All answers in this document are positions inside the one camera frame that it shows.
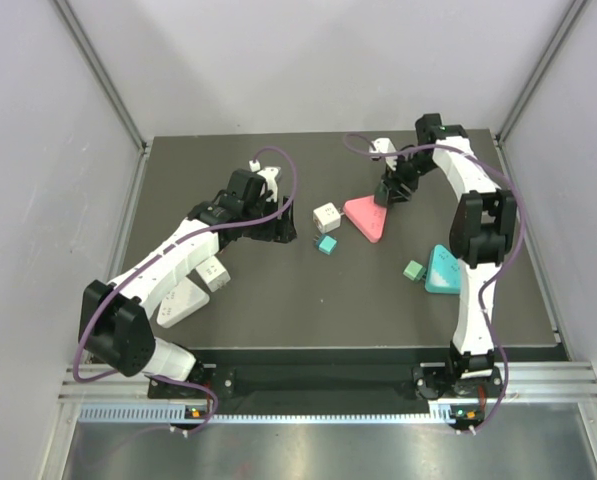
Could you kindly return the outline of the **pink triangular power strip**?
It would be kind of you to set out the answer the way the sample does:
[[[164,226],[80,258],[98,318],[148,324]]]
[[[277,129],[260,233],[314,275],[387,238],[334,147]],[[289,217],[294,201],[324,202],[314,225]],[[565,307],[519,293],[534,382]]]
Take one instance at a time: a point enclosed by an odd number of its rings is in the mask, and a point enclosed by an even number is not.
[[[346,201],[343,213],[369,242],[382,238],[387,208],[379,206],[372,195]]]

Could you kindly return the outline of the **white tiger cube adapter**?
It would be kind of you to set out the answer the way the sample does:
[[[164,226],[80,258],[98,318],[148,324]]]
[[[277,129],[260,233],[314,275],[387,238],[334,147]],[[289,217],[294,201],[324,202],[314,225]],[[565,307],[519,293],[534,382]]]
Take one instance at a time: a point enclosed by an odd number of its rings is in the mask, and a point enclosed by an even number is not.
[[[328,202],[313,210],[313,221],[321,234],[327,234],[339,228],[343,216],[343,210],[332,202]]]

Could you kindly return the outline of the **grey white cube adapter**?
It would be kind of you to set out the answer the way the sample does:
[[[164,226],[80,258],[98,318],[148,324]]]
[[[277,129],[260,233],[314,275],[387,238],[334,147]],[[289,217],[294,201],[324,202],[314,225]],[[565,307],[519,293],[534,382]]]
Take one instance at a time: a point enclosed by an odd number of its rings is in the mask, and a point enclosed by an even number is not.
[[[216,256],[200,263],[195,271],[210,292],[216,292],[231,280],[229,272]]]

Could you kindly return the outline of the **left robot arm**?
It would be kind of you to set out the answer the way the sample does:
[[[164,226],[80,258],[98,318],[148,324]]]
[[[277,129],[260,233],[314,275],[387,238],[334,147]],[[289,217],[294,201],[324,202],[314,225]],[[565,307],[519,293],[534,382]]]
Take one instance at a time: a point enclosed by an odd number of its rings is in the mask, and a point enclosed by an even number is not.
[[[293,241],[293,198],[278,195],[280,168],[235,170],[226,188],[196,205],[177,229],[132,269],[84,290],[79,347],[125,377],[165,376],[183,396],[204,387],[205,374],[183,347],[155,337],[154,311],[188,275],[230,243],[248,238]]]

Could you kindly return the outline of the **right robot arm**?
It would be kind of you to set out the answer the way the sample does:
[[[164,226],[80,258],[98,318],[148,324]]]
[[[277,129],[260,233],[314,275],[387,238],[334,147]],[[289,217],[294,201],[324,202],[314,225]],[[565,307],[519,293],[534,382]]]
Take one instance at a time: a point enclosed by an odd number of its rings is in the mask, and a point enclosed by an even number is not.
[[[514,243],[517,200],[479,164],[465,129],[445,126],[438,114],[415,123],[417,145],[397,150],[388,138],[371,141],[372,159],[386,167],[374,198],[387,207],[406,202],[419,180],[438,169],[457,198],[449,231],[449,250],[460,268],[459,316],[449,356],[440,374],[418,379],[421,391],[439,398],[448,390],[466,396],[501,378],[494,365],[491,333],[496,277]]]

